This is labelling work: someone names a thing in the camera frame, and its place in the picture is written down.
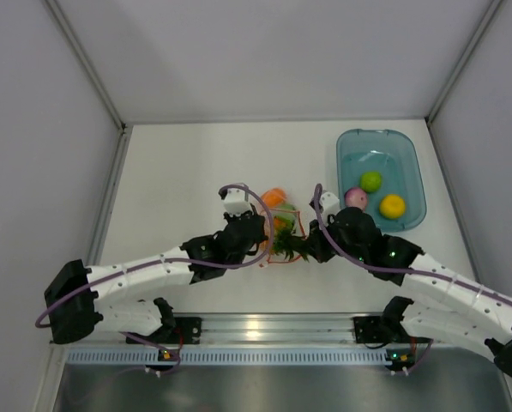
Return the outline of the purple toy onion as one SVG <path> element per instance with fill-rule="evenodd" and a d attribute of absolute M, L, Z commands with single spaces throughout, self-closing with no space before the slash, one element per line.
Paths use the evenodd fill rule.
<path fill-rule="evenodd" d="M 365 211 L 368 205 L 368 195 L 360 187 L 354 186 L 345 193 L 344 201 L 347 207 L 355 207 Z"/>

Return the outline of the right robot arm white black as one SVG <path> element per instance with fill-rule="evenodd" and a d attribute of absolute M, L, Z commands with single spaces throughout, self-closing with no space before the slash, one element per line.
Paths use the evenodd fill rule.
<path fill-rule="evenodd" d="M 308 238 L 324 263 L 345 258 L 399 289 L 381 315 L 390 340 L 446 342 L 479 354 L 512 378 L 512 297 L 440 264 L 418 245 L 382 233 L 358 208 L 317 206 Z"/>

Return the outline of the clear zip top bag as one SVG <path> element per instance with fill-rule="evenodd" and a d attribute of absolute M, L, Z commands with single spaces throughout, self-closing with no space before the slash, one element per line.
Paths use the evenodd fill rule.
<path fill-rule="evenodd" d="M 292 264 L 301 259 L 308 261 L 309 255 L 304 247 L 306 233 L 298 207 L 279 187 L 264 192 L 261 199 L 268 207 L 272 220 L 268 220 L 267 214 L 261 206 L 257 207 L 257 211 L 265 218 L 264 229 L 267 236 L 270 235 L 270 227 L 273 227 L 274 240 L 270 252 L 259 263 L 259 266 L 265 268 L 270 264 Z"/>

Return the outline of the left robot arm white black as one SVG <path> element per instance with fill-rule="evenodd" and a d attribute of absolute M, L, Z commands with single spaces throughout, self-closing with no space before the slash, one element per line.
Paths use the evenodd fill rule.
<path fill-rule="evenodd" d="M 95 331 L 169 341 L 176 327 L 172 308 L 154 292 L 207 282 L 244 267 L 246 257 L 256 255 L 268 238 L 261 215 L 248 211 L 225 218 L 222 230 L 157 256 L 110 266 L 67 262 L 44 292 L 53 342 L 79 342 Z"/>

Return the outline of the orange toy pineapple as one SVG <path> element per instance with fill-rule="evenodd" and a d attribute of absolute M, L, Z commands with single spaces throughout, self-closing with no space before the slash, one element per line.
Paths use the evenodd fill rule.
<path fill-rule="evenodd" d="M 264 232 L 270 238 L 270 228 L 274 228 L 274 240 L 263 264 L 290 264 L 300 259 L 309 260 L 304 244 L 306 234 L 298 213 L 273 216 L 272 224 L 265 219 Z"/>

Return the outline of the green toy apple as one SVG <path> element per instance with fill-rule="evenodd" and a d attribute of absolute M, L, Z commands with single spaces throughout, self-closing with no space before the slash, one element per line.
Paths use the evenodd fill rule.
<path fill-rule="evenodd" d="M 365 172 L 360 176 L 359 187 L 366 193 L 378 191 L 382 186 L 382 175 L 378 171 Z"/>

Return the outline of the yellow toy lemon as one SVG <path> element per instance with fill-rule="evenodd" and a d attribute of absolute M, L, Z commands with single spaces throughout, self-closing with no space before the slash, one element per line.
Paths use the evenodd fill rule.
<path fill-rule="evenodd" d="M 396 220 L 407 211 L 407 205 L 403 197 L 397 194 L 386 195 L 379 204 L 379 213 L 386 219 Z"/>

